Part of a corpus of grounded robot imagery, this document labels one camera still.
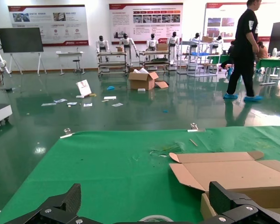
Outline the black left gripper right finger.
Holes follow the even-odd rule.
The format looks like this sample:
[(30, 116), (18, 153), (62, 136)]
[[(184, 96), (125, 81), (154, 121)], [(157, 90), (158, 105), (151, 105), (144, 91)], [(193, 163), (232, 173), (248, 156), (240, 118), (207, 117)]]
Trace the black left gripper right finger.
[(216, 216), (204, 224), (280, 224), (280, 214), (265, 209), (242, 193), (226, 190), (216, 181), (209, 184), (210, 205)]

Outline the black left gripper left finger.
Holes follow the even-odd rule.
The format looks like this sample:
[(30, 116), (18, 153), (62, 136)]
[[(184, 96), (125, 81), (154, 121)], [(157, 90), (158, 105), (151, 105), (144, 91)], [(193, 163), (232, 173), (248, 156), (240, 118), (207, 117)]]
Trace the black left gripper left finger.
[(64, 194), (48, 197), (37, 209), (8, 221), (8, 224), (97, 224), (80, 217), (81, 184), (75, 183)]

